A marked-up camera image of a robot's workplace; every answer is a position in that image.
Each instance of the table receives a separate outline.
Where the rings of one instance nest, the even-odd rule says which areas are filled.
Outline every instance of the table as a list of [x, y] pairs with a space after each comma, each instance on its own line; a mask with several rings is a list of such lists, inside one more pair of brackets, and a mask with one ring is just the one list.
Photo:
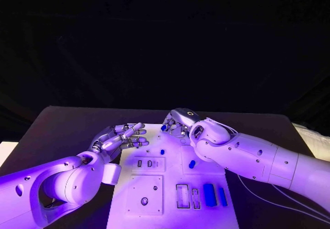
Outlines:
[[[107, 108], [48, 107], [39, 114], [7, 160], [0, 167], [0, 176], [29, 167], [75, 156], [88, 149], [95, 134], [108, 126], [125, 123], [161, 123], [169, 111]], [[278, 114], [239, 114], [197, 112], [239, 132], [271, 141], [281, 147], [313, 156], [288, 118]], [[329, 224], [310, 216], [271, 205], [244, 188], [236, 174], [226, 172], [235, 213], [244, 228], [329, 228]], [[248, 188], [267, 200], [306, 210], [274, 189], [269, 184], [244, 178]], [[101, 184], [91, 202], [63, 216], [46, 228], [105, 229], [114, 186]], [[285, 191], [317, 210], [320, 207], [291, 191]]]

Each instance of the white cable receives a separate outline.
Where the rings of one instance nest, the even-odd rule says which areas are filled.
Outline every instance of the white cable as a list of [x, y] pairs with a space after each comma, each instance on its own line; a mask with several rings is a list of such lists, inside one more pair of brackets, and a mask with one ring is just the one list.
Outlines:
[[288, 194], [285, 194], [280, 188], [272, 185], [272, 187], [293, 200], [295, 201], [298, 204], [301, 204], [306, 208], [308, 208], [314, 213], [320, 214], [324, 218], [330, 219], [330, 217], [327, 215], [324, 215], [321, 212], [318, 212], [317, 210], [314, 210], [311, 207], [308, 207], [307, 205], [304, 205], [303, 203], [300, 203]]
[[[248, 189], [245, 183], [244, 183], [242, 180], [241, 180], [241, 177], [239, 177], [239, 181], [241, 181], [242, 185], [245, 186], [245, 188]], [[318, 219], [320, 221], [323, 221], [323, 222], [326, 222], [326, 223], [330, 224], [329, 221], [326, 221], [324, 219], [321, 219], [321, 218], [318, 218], [317, 216], [311, 215], [310, 213], [307, 213], [307, 212], [304, 212], [304, 211], [301, 211], [301, 210], [298, 210], [298, 209], [295, 209], [295, 208], [291, 208], [291, 207], [287, 207], [287, 206], [282, 206], [282, 205], [280, 205], [280, 204], [275, 204], [275, 203], [269, 202], [267, 199], [261, 198], [249, 189], [248, 189], [248, 191], [249, 191], [259, 199], [262, 199], [265, 202], [268, 202], [268, 203], [271, 203], [271, 204], [274, 204], [275, 206], [280, 206], [280, 207], [282, 207], [282, 208], [287, 208], [287, 209], [291, 209], [291, 210], [294, 210], [294, 211], [298, 211], [298, 212], [304, 213], [306, 215], [311, 216], [313, 218]]]

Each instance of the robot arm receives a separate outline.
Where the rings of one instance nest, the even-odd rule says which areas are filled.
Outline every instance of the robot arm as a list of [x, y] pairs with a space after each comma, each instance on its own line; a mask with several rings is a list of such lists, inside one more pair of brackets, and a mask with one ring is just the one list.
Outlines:
[[[0, 229], [43, 228], [94, 198], [101, 183], [115, 185], [122, 149], [148, 145], [141, 123], [107, 127], [88, 151], [0, 177]], [[40, 201], [40, 192], [53, 203]]]
[[177, 128], [169, 129], [170, 123], [180, 127], [182, 134], [189, 133], [190, 145], [202, 160], [215, 161], [225, 169], [249, 179], [285, 187], [330, 212], [330, 162], [238, 133], [209, 118], [199, 120], [189, 109], [177, 108], [166, 117], [164, 131], [177, 132]]

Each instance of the robotic hand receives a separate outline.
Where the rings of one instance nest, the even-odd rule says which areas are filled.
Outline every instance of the robotic hand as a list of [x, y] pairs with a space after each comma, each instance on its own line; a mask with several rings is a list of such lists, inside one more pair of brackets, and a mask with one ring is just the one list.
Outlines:
[[107, 127], [88, 151], [0, 177], [0, 229], [46, 227], [94, 198], [101, 183], [117, 184], [121, 167], [110, 162], [122, 149], [148, 145], [135, 136], [146, 134], [141, 128], [141, 123]]
[[330, 212], [330, 162], [238, 133], [210, 118], [200, 120], [186, 108], [170, 111], [161, 130], [171, 135], [189, 135], [190, 146], [202, 160], [215, 161], [245, 178], [285, 187]]

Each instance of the black curtain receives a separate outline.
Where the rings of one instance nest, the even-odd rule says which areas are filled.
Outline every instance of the black curtain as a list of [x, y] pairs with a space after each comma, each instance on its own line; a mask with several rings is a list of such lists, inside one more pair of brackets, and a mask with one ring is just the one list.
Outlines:
[[285, 114], [330, 135], [330, 2], [0, 7], [0, 138], [49, 105]]

